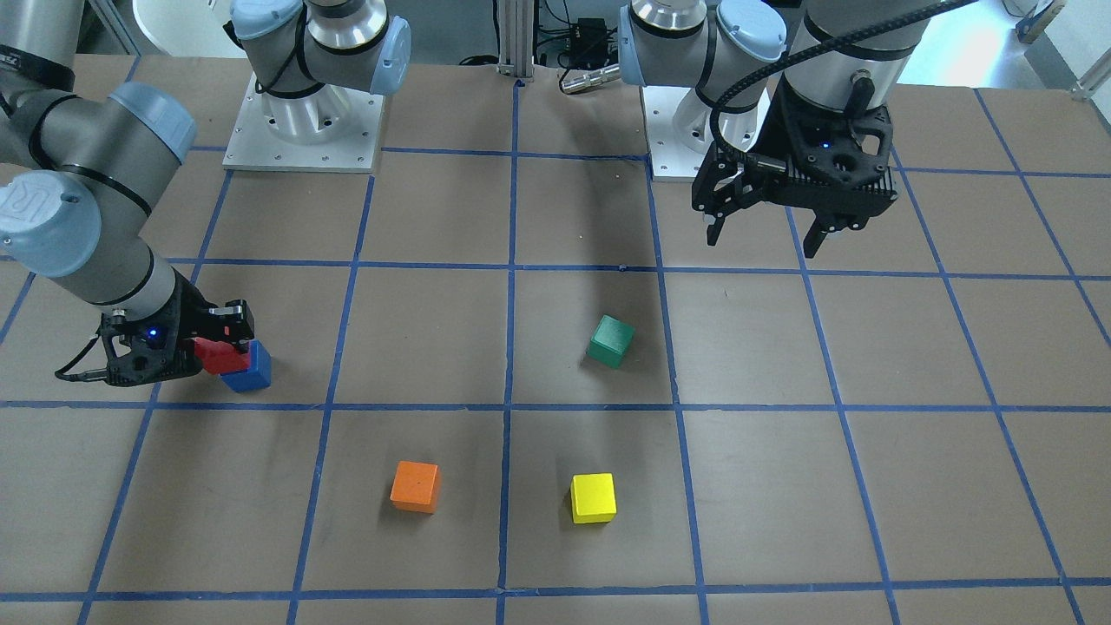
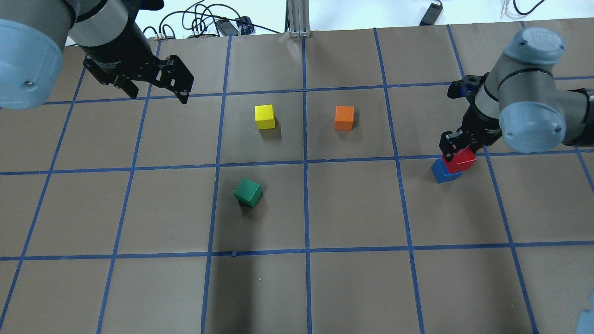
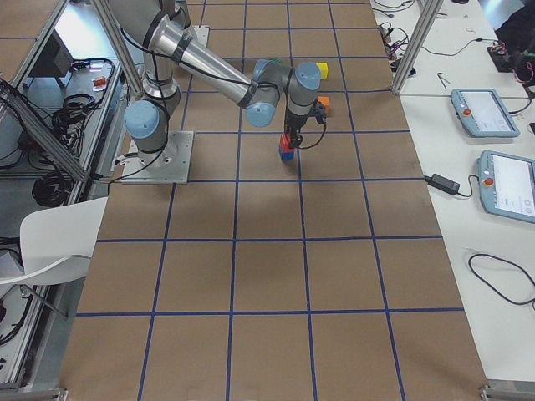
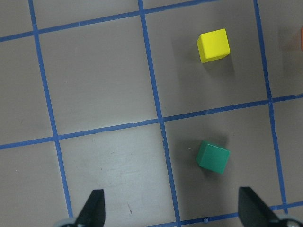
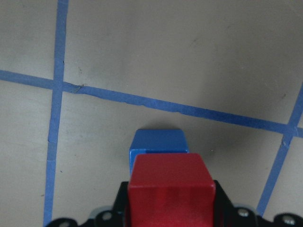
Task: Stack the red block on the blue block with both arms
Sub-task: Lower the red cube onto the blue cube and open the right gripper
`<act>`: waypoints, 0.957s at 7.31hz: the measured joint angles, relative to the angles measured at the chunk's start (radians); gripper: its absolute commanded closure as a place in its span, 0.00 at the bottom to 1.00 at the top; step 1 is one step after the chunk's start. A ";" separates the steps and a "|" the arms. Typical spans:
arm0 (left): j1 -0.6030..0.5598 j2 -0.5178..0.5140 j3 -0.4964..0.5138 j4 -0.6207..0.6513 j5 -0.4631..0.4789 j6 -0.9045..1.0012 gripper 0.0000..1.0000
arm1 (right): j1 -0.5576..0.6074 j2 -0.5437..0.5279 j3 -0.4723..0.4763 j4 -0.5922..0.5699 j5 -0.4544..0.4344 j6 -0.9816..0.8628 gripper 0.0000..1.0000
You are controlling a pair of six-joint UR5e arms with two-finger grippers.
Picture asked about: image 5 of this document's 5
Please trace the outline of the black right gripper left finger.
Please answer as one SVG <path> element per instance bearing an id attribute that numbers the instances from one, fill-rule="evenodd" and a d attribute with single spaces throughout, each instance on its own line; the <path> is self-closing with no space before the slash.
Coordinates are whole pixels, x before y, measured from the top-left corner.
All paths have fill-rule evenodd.
<path id="1" fill-rule="evenodd" d="M 125 227 L 128 182 L 121 182 L 115 201 L 111 207 L 100 208 L 94 217 L 95 227 Z"/>

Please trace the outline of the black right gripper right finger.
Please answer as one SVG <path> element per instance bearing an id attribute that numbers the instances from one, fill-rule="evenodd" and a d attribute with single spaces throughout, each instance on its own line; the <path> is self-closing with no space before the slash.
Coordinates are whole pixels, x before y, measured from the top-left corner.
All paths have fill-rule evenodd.
<path id="1" fill-rule="evenodd" d="M 219 182 L 215 183 L 214 227 L 257 227 L 255 213 L 245 207 L 235 207 Z"/>

